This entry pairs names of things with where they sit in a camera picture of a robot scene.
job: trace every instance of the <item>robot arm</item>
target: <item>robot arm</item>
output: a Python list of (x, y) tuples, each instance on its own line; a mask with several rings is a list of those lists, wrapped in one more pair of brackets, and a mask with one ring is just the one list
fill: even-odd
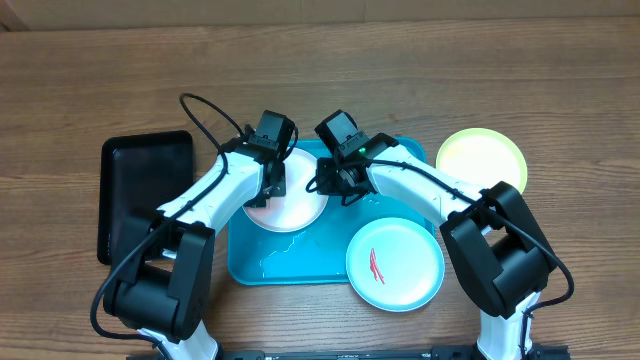
[[(504, 224), (484, 216), (480, 207), (495, 209), (550, 249), (520, 193), (503, 182), (483, 189), (448, 176), (416, 159), (385, 134), (370, 139), (342, 111), (315, 130), (332, 154), (331, 159), (318, 160), (318, 191), (343, 197), (358, 195), (356, 199), (367, 192), (380, 193), (409, 205), (438, 226), (462, 288), (481, 310), (479, 351), (489, 360), (519, 359), (523, 311), (537, 301), (555, 264), (509, 229), (490, 246), (484, 235)], [(448, 192), (415, 169), (432, 175), (474, 203)], [(532, 345), (529, 327), (530, 322), (526, 328), (527, 349)]]
[[(295, 125), (284, 115), (265, 111), (255, 132), (223, 145), (223, 155), (196, 184), (157, 210), (135, 209), (123, 222), (113, 252), (112, 269), (132, 253), (149, 232), (156, 240), (117, 273), (104, 294), (104, 309), (122, 323), (154, 337), (174, 360), (213, 360), (216, 342), (202, 323), (209, 296), (215, 236), (243, 205), (264, 206), (284, 196), (284, 158)], [(179, 216), (168, 218), (220, 182)], [(158, 269), (148, 259), (160, 254), (175, 260), (173, 271)]]

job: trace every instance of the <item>cable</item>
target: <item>cable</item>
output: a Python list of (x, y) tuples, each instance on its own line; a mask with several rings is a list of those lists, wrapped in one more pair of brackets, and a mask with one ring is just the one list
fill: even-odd
[(298, 127), (294, 126), (293, 131), (295, 132), (295, 138), (293, 139), (293, 144), (291, 144), (291, 147), (289, 147), (289, 149), (287, 149), (287, 152), (284, 153), (284, 157), (282, 158), (282, 161), (284, 161), (286, 158), (289, 157), (289, 155), (291, 155), (291, 153), (293, 152), (293, 149), (296, 147), (296, 144), (298, 143)]
[[(367, 166), (367, 165), (371, 165), (371, 164), (397, 166), (397, 167), (400, 167), (400, 168), (403, 168), (403, 169), (412, 170), (412, 171), (414, 171), (414, 172), (426, 177), (427, 179), (431, 180), (436, 185), (440, 186), (442, 189), (444, 189), (447, 192), (451, 193), (455, 197), (458, 197), (461, 200), (463, 200), (463, 201), (465, 201), (465, 202), (467, 202), (467, 203), (469, 203), (471, 205), (475, 205), (483, 213), (485, 213), (485, 214), (493, 217), (494, 219), (502, 222), (502, 224), (504, 224), (505, 227), (507, 227), (508, 229), (518, 233), (518, 235), (520, 235), (520, 236), (526, 238), (527, 240), (529, 240), (531, 243), (533, 243), (533, 245), (535, 245), (538, 248), (538, 250), (542, 251), (548, 258), (551, 259), (551, 261), (553, 261), (555, 263), (555, 265), (558, 266), (558, 268), (560, 268), (560, 271), (562, 271), (562, 274), (564, 274), (565, 278), (567, 279), (567, 291), (562, 296), (559, 296), (559, 297), (551, 299), (551, 300), (547, 300), (547, 301), (543, 301), (543, 302), (531, 305), (531, 306), (529, 306), (527, 309), (525, 309), (523, 311), (522, 329), (521, 329), (521, 332), (520, 332), (520, 345), (519, 345), (519, 347), (520, 347), (520, 355), (522, 356), (522, 359), (524, 360), (525, 357), (526, 357), (525, 341), (526, 341), (527, 324), (528, 324), (529, 318), (533, 317), (531, 315), (533, 313), (533, 311), (535, 311), (537, 309), (540, 309), (540, 308), (543, 308), (543, 307), (547, 307), (547, 306), (552, 306), (552, 305), (557, 305), (557, 304), (563, 303), (563, 302), (569, 300), (569, 298), (571, 298), (571, 296), (574, 293), (575, 283), (574, 283), (574, 280), (573, 280), (573, 276), (571, 275), (571, 272), (569, 271), (567, 266), (554, 253), (552, 253), (546, 247), (542, 246), (542, 244), (540, 244), (531, 235), (526, 233), (524, 230), (520, 229), (518, 226), (516, 226), (515, 224), (513, 224), (509, 220), (505, 219), (503, 216), (498, 214), (496, 211), (491, 210), (491, 209), (483, 206), (482, 204), (480, 204), (476, 200), (474, 200), (474, 199), (464, 195), (463, 193), (461, 193), (458, 189), (449, 186), (448, 184), (444, 183), (442, 180), (438, 179), (436, 176), (424, 171), (423, 169), (421, 169), (421, 168), (419, 168), (417, 166), (414, 166), (414, 165), (411, 165), (411, 164), (408, 164), (408, 163), (401, 163), (401, 162), (397, 162), (397, 161), (371, 159), (371, 160), (350, 161), (350, 162), (347, 162), (347, 163), (344, 163), (344, 164), (339, 164), (339, 165), (336, 165), (333, 168), (333, 170), (334, 171), (338, 171), (338, 170), (343, 170), (343, 169), (347, 169), (347, 168), (351, 168), (351, 167), (355, 167), (355, 166), (362, 166), (362, 165)], [(318, 175), (316, 175), (313, 178), (311, 178), (311, 180), (307, 184), (306, 191), (307, 192), (314, 192), (314, 191), (316, 191), (318, 189), (319, 186), (322, 186), (328, 180), (330, 180), (329, 176), (326, 176), (326, 179), (318, 180)], [(311, 189), (311, 186), (313, 185), (314, 182), (316, 183), (316, 187), (314, 189)], [(361, 198), (362, 196), (364, 196), (364, 195), (363, 194), (359, 194), (358, 198)]]
[(125, 256), (125, 258), (120, 262), (120, 264), (118, 264), (118, 266), (116, 266), (116, 268), (111, 271), (109, 276), (105, 279), (105, 281), (102, 283), (102, 285), (96, 292), (96, 295), (93, 298), (93, 302), (91, 304), (91, 313), (90, 313), (91, 325), (93, 326), (93, 329), (96, 331), (96, 333), (98, 333), (100, 336), (110, 338), (110, 339), (119, 339), (119, 340), (149, 341), (153, 344), (154, 347), (158, 348), (158, 350), (160, 351), (160, 353), (162, 353), (162, 356), (164, 356), (166, 360), (170, 360), (171, 356), (167, 351), (167, 349), (164, 347), (164, 345), (162, 345), (161, 341), (151, 336), (146, 336), (141, 334), (119, 334), (119, 333), (113, 333), (113, 332), (107, 331), (103, 329), (98, 323), (97, 313), (98, 313), (98, 307), (100, 306), (100, 300), (104, 296), (104, 293), (107, 290), (107, 287), (114, 281), (116, 276), (122, 271), (125, 264), (127, 264), (134, 256), (136, 256), (141, 251), (145, 251), (146, 249), (148, 249), (153, 244), (153, 241), (156, 240), (157, 235), (161, 233), (163, 229), (171, 225), (180, 216), (182, 216), (184, 213), (189, 211), (195, 204), (197, 204), (200, 200), (202, 200), (209, 192), (211, 192), (211, 190), (213, 190), (216, 186), (218, 186), (218, 184), (222, 181), (222, 178), (224, 178), (224, 176), (227, 174), (229, 164), (224, 151), (221, 151), (220, 144), (216, 141), (213, 135), (211, 135), (211, 133), (202, 125), (202, 123), (200, 123), (200, 121), (189, 110), (189, 108), (184, 102), (184, 99), (187, 97), (199, 100), (200, 102), (203, 102), (209, 105), (214, 110), (216, 110), (220, 115), (224, 116), (227, 120), (229, 120), (229, 122), (231, 122), (231, 124), (238, 130), (238, 132), (240, 132), (241, 135), (244, 135), (242, 130), (240, 130), (240, 127), (238, 126), (238, 124), (236, 124), (236, 122), (233, 121), (231, 117), (229, 117), (229, 115), (227, 115), (224, 111), (222, 111), (213, 103), (209, 102), (206, 99), (201, 98), (200, 96), (189, 94), (189, 93), (184, 93), (180, 95), (180, 99), (179, 99), (180, 105), (182, 105), (182, 108), (184, 109), (184, 111), (187, 113), (191, 121), (193, 121), (193, 123), (205, 134), (205, 136), (211, 141), (213, 146), (215, 146), (216, 149), (218, 150), (218, 154), (222, 158), (222, 171), (220, 172), (220, 175), (218, 175), (218, 177), (209, 186), (207, 186), (202, 192), (200, 192), (193, 199), (188, 201), (184, 207), (178, 210), (166, 221), (164, 221), (160, 226), (158, 226), (158, 228), (156, 228), (154, 231), (150, 232), (147, 236), (145, 236), (145, 238), (133, 250), (131, 250), (131, 252), (127, 256)]
[(182, 108), (184, 109), (184, 111), (187, 113), (187, 115), (189, 115), (189, 117), (191, 118), (191, 121), (193, 121), (196, 126), (198, 126), (198, 128), (200, 128), (200, 130), (202, 130), (202, 132), (209, 138), (209, 140), (211, 140), (211, 142), (213, 142), (214, 144), (217, 144), (217, 142), (215, 141), (215, 139), (213, 138), (213, 136), (211, 136), (211, 133), (209, 133), (209, 131), (207, 129), (204, 128), (204, 126), (202, 126), (202, 124), (200, 124), (200, 121), (198, 121), (198, 119), (196, 119), (196, 117), (191, 113), (191, 111), (189, 110), (189, 108), (187, 107), (187, 105), (185, 105), (184, 103), (184, 98), (189, 97), (192, 99), (196, 99), (202, 103), (205, 103), (207, 105), (209, 105), (210, 107), (212, 107), (215, 111), (218, 112), (218, 114), (222, 115), (225, 119), (227, 119), (231, 125), (233, 125), (233, 127), (236, 128), (236, 130), (238, 130), (238, 134), (240, 134), (240, 136), (244, 136), (244, 132), (242, 131), (242, 129), (240, 129), (240, 126), (233, 121), (233, 119), (231, 118), (231, 116), (227, 115), (226, 112), (222, 111), (222, 109), (220, 109), (219, 107), (217, 107), (214, 103), (212, 103), (211, 101), (200, 97), (198, 95), (194, 95), (194, 94), (190, 94), (190, 93), (183, 93), (182, 95), (180, 95), (180, 105), (182, 105)]

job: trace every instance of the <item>plate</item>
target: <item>plate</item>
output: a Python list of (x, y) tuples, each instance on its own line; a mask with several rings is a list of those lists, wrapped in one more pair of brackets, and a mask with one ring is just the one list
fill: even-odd
[(284, 160), (287, 194), (267, 200), (265, 208), (248, 208), (247, 216), (263, 229), (274, 232), (297, 231), (314, 222), (327, 205), (329, 197), (308, 193), (309, 180), (316, 174), (315, 156), (295, 148)]
[(436, 168), (486, 188), (505, 181), (522, 193), (527, 185), (527, 163), (520, 149), (489, 129), (471, 128), (451, 135), (438, 150)]
[(422, 226), (383, 218), (362, 227), (347, 249), (347, 274), (355, 291), (382, 310), (404, 312), (427, 304), (444, 279), (444, 256)]

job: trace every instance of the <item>white plate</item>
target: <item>white plate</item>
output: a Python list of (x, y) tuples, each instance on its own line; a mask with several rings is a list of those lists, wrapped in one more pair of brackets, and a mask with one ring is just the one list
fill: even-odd
[(287, 194), (267, 200), (266, 208), (244, 208), (245, 213), (258, 226), (274, 232), (300, 230), (320, 216), (329, 199), (326, 195), (308, 193), (305, 186), (316, 174), (315, 156), (293, 149), (285, 159)]
[(383, 218), (362, 227), (347, 249), (347, 274), (369, 304), (402, 312), (428, 303), (444, 279), (444, 256), (422, 226)]

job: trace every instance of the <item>table surface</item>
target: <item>table surface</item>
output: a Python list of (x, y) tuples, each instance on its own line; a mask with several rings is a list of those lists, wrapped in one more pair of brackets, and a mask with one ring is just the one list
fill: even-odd
[[(178, 104), (202, 95), (239, 123), (264, 109), (312, 138), (336, 109), (369, 133), (411, 136), (434, 163), (469, 127), (514, 140), (525, 199), (576, 294), (536, 314), (533, 338), (574, 358), (640, 352), (640, 19), (443, 21), (0, 34), (0, 358), (123, 359), (141, 342), (100, 338), (89, 305), (100, 149), (110, 137), (187, 129), (198, 173), (214, 149)], [(202, 106), (223, 141), (228, 124)], [(348, 284), (244, 287), (216, 242), (206, 324), (227, 349), (411, 349), (471, 344), (478, 309), (447, 258), (418, 311), (367, 305)], [(559, 271), (543, 292), (565, 291)], [(100, 321), (123, 330), (115, 318)]]

